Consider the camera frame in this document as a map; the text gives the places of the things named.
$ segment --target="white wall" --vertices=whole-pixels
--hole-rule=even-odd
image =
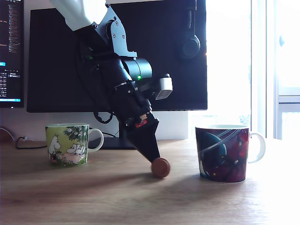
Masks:
[[[111,0],[110,3],[119,3],[130,0]],[[28,55],[29,55],[29,28],[30,10],[39,8],[52,8],[49,0],[25,1],[25,101],[27,99]],[[155,112],[160,124],[157,129],[157,139],[186,139],[188,138],[187,112]],[[108,125],[102,125],[94,119],[92,113],[28,113],[26,105],[23,109],[2,109],[0,115],[1,125],[11,130],[14,136],[26,135],[30,139],[42,141],[45,139],[45,125],[48,123],[85,122],[93,128],[115,134],[118,132],[118,122],[114,118]]]

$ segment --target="headphones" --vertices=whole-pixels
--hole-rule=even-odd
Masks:
[[[190,60],[197,56],[200,51],[200,41],[195,34],[195,12],[197,10],[197,1],[189,0],[187,6],[187,24],[179,43],[180,57],[185,60]]]

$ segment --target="monitor stand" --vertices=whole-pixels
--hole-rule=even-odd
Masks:
[[[90,141],[89,148],[94,149],[100,144],[100,138]],[[126,138],[126,131],[119,124],[119,137],[105,137],[101,149],[104,150],[135,150]]]

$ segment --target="wooden ball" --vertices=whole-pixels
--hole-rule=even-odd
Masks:
[[[164,158],[157,158],[152,162],[151,171],[158,178],[165,178],[170,173],[170,164]]]

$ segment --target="dark red mug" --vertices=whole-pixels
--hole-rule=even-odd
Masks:
[[[246,179],[247,163],[262,159],[266,150],[265,138],[243,125],[213,125],[196,127],[200,176],[220,183],[237,183]],[[249,138],[256,135],[260,151],[248,161]]]

